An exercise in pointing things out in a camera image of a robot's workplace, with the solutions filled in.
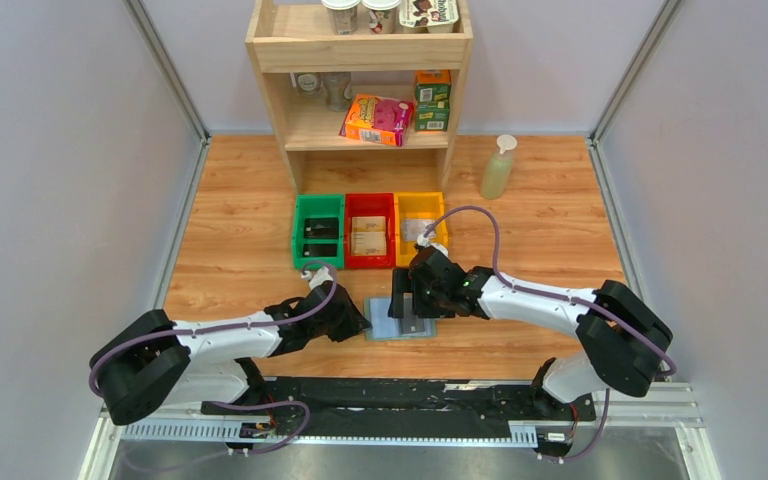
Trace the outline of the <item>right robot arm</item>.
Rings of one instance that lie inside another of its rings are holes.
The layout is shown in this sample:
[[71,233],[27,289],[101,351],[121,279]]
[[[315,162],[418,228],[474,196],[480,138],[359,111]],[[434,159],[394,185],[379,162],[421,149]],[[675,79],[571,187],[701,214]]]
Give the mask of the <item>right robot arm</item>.
[[581,345],[579,354],[546,361],[530,392],[533,410],[552,419],[571,402],[613,389],[642,398],[662,375],[670,328],[622,282],[573,289],[518,280],[491,267],[463,269],[438,248],[418,250],[392,274],[389,313],[402,318],[477,317],[546,328]]

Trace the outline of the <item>dark credit card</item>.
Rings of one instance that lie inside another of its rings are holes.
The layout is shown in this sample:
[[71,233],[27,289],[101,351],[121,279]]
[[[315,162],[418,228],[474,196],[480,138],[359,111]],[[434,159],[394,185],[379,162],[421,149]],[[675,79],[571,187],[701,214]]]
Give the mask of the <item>dark credit card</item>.
[[436,335],[436,321],[432,318],[420,318],[416,315],[406,315],[397,321],[401,337],[427,338]]

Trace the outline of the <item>grey-green card holder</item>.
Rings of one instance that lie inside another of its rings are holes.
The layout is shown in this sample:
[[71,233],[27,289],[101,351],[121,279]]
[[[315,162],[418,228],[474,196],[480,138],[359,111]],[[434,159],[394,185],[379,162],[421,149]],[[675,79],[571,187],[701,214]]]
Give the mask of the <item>grey-green card holder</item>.
[[[391,318],[388,315],[390,298],[371,297],[365,300],[364,316],[371,322],[371,329],[365,333],[367,341],[393,341],[393,340],[411,340],[422,339],[417,337],[401,337],[397,321],[399,319]],[[405,298],[405,316],[416,315],[412,308],[412,298],[408,295]]]

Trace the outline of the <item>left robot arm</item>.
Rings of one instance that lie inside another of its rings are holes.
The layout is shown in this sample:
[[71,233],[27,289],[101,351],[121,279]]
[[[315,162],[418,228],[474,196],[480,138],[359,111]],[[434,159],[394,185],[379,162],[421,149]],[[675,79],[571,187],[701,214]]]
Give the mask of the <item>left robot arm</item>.
[[250,415],[266,399],[264,385],[253,379],[255,360],[300,351],[322,336],[342,342],[370,327],[347,290],[331,280],[304,297],[222,321],[173,321],[154,309],[91,357],[89,386],[117,425],[189,402],[230,404]]

